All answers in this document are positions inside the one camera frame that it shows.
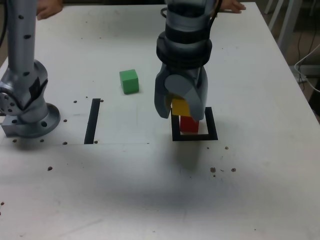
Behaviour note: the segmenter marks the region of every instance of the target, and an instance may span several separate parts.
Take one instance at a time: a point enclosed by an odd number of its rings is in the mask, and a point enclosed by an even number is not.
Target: stacked blocks
[[[139,92],[139,80],[136,70],[120,72],[121,87],[124,94],[134,94]]]
[[[190,116],[189,105],[182,97],[173,96],[172,114],[180,116],[180,132],[198,133],[199,122]]]

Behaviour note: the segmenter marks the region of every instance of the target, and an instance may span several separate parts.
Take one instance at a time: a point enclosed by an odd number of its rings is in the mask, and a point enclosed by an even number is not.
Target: black wire
[[[218,15],[218,12],[220,11],[221,4],[222,4],[222,0],[218,0],[218,5],[215,8],[214,15],[212,16],[212,18],[210,19],[210,22],[209,22],[209,32],[212,27],[212,24],[214,23],[215,18]]]
[[[167,18],[167,15],[164,14],[164,11],[167,11],[167,10],[168,10],[168,8],[167,8],[167,7],[164,7],[164,8],[162,8],[161,11],[160,11],[161,15],[162,15],[165,19]]]
[[[301,40],[301,37],[302,37],[302,31],[300,32],[300,36],[299,36],[299,40],[298,40],[298,61],[300,61],[300,59],[301,59],[301,53],[300,53],[300,40]],[[305,83],[302,81],[302,79],[301,79],[301,71],[300,71],[300,66],[301,66],[301,64],[299,64],[298,65],[298,71],[299,71],[299,82],[298,82],[298,84],[302,84],[302,87],[303,87],[303,89],[302,89],[302,92],[305,90]]]
[[[315,41],[315,38],[316,38],[316,35],[317,35],[317,30],[318,30],[317,17],[316,17],[317,14],[315,13],[315,12],[316,12],[316,9],[317,9],[317,4],[318,4],[318,2],[315,3],[314,8],[313,8],[313,10],[314,10],[314,13],[313,13],[314,32],[313,32],[312,41],[311,41],[311,44],[310,44],[310,47],[309,47],[309,50],[308,50],[308,53],[306,54],[306,56],[311,52],[312,46],[313,46],[313,44],[314,44],[314,41]],[[301,31],[300,36],[299,36],[299,40],[298,40],[298,46],[297,46],[297,48],[298,48],[298,58],[299,58],[299,61],[301,60],[300,40],[301,40],[302,34],[303,34],[303,32]],[[301,72],[300,67],[301,67],[301,65],[305,62],[305,60],[306,60],[306,58],[305,58],[302,62],[299,63],[299,65],[298,65],[298,71],[299,71],[299,72]],[[300,73],[299,73],[299,82],[298,82],[298,83],[299,83],[299,84],[302,84],[302,86],[303,86],[302,91],[304,91],[304,90],[305,90],[305,83],[304,83],[303,80],[301,79],[301,74],[300,74]]]
[[[8,6],[7,6],[7,0],[4,0],[3,3],[3,11],[4,11],[4,19],[3,19],[3,28],[2,28],[2,33],[0,36],[0,48],[2,46],[2,43],[5,39],[6,31],[7,31],[7,23],[8,23]]]
[[[314,4],[314,7],[313,7],[313,10],[314,11],[316,11],[316,9],[317,9],[317,1],[315,2],[315,4]],[[315,38],[316,38],[316,34],[317,34],[317,14],[314,12],[313,13],[313,26],[314,26],[314,32],[313,32],[313,37],[312,37],[312,41],[311,41],[311,45],[310,45],[310,47],[309,47],[309,51],[308,51],[308,53],[307,53],[307,55],[311,52],[311,48],[312,48],[312,46],[313,46],[313,44],[314,44],[314,41],[315,41]]]

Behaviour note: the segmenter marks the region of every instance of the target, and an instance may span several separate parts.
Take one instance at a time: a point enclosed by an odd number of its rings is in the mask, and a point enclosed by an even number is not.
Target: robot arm
[[[40,137],[59,124],[60,113],[45,102],[48,74],[34,59],[37,0],[5,3],[8,68],[0,81],[0,110],[6,114],[2,128],[7,136]],[[203,66],[211,54],[211,14],[216,0],[166,3],[165,31],[156,47],[162,67],[155,79],[155,108],[162,118],[168,118],[175,94],[187,101],[191,116],[199,121],[204,118],[207,100],[208,80]]]
[[[5,1],[8,22],[8,68],[0,81],[0,109],[7,136],[35,138],[60,121],[58,109],[45,102],[46,68],[35,60],[37,0]]]
[[[154,105],[168,118],[173,95],[186,100],[191,117],[204,118],[208,80],[204,65],[212,43],[210,29],[215,0],[167,0],[165,31],[157,40],[156,53],[162,67],[155,79]]]

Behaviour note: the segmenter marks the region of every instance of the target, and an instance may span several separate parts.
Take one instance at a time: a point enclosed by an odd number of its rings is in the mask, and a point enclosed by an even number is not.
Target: red cube
[[[180,132],[197,134],[198,130],[198,121],[195,121],[191,116],[180,116]]]

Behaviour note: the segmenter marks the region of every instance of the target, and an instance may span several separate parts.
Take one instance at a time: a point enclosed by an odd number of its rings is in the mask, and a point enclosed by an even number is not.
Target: table surface
[[[319,239],[320,127],[256,4],[245,5],[212,26],[217,141],[172,142],[155,110],[163,5],[67,6],[38,21],[35,56],[61,122],[16,143],[1,131],[0,239]],[[137,94],[122,92],[128,69]],[[104,100],[98,144],[84,145],[92,98]]]

